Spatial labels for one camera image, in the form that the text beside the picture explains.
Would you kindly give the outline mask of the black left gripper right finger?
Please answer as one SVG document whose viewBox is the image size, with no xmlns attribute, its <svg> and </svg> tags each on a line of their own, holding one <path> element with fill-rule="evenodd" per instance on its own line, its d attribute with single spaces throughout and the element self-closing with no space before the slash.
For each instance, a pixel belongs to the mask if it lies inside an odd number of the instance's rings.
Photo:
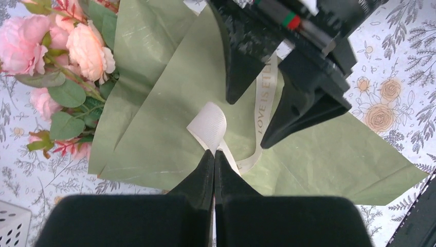
<svg viewBox="0 0 436 247">
<path fill-rule="evenodd" d="M 217 246 L 371 246 L 355 205 L 331 196 L 262 196 L 230 166 L 214 162 Z"/>
</svg>

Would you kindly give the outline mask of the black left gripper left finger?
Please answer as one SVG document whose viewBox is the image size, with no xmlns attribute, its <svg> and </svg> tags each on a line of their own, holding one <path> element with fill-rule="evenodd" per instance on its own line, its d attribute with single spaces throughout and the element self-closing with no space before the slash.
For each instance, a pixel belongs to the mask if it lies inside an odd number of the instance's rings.
<svg viewBox="0 0 436 247">
<path fill-rule="evenodd" d="M 36 246 L 211 246 L 214 157 L 164 195 L 73 195 L 47 219 Z"/>
</svg>

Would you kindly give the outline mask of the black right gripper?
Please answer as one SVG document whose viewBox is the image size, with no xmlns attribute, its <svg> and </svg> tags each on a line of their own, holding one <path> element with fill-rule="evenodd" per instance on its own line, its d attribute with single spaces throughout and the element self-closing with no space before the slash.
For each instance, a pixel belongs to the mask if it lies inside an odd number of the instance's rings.
<svg viewBox="0 0 436 247">
<path fill-rule="evenodd" d="M 266 16 L 305 37 L 347 79 L 357 62 L 348 38 L 386 1 L 252 1 L 243 8 L 234 1 L 207 3 L 223 43 L 226 101 L 235 104 L 284 39 Z M 338 83 L 323 73 L 282 75 L 282 95 L 261 141 L 264 149 L 351 109 Z"/>
</svg>

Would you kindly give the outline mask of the cream ribbon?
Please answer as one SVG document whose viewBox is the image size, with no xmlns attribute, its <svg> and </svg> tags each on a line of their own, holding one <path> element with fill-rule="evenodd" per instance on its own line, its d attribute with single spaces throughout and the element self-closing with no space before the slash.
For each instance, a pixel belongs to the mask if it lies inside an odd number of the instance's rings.
<svg viewBox="0 0 436 247">
<path fill-rule="evenodd" d="M 265 67 L 235 105 L 217 98 L 200 109 L 187 125 L 187 131 L 204 150 L 224 152 L 231 168 L 247 173 L 260 159 L 260 146 L 273 114 L 277 94 L 279 57 L 273 52 Z"/>
</svg>

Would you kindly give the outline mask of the pink fake flower bunch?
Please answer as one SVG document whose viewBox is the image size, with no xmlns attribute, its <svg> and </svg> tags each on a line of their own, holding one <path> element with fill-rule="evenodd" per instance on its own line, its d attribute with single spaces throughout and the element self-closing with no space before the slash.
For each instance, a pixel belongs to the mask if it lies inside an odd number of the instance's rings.
<svg viewBox="0 0 436 247">
<path fill-rule="evenodd" d="M 32 87 L 50 124 L 29 151 L 90 157 L 106 100 L 119 79 L 113 55 L 120 1 L 23 1 L 29 14 L 1 25 L 1 73 Z"/>
</svg>

